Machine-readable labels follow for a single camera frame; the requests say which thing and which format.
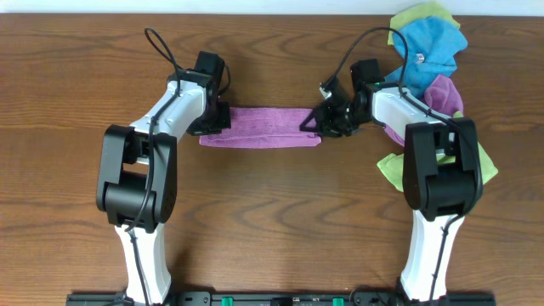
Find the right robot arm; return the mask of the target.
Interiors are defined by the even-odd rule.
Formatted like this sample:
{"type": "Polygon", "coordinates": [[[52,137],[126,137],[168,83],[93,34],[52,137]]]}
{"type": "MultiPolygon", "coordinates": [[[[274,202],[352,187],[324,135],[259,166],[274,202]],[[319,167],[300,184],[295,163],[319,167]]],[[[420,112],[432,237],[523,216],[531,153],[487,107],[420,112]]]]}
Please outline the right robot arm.
{"type": "Polygon", "coordinates": [[[400,290],[407,305],[446,305],[456,233],[483,193],[475,125],[433,111],[402,81],[386,81],[376,59],[360,60],[350,72],[354,97],[330,76],[320,85],[323,101],[300,129],[341,138],[375,122],[403,139],[402,188],[413,226],[400,290]]]}

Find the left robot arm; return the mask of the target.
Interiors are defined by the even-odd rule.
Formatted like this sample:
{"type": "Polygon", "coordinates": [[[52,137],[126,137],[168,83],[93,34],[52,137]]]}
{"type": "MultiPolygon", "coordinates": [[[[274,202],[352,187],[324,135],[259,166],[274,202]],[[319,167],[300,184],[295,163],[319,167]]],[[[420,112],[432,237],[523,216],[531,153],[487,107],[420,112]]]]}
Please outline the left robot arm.
{"type": "Polygon", "coordinates": [[[204,136],[230,128],[230,107],[219,99],[228,72],[218,54],[201,51],[194,68],[174,69],[165,93],[144,116],[105,131],[96,205],[122,243],[127,303],[167,301],[172,276],[164,227],[177,199],[178,143],[187,133],[204,136]]]}

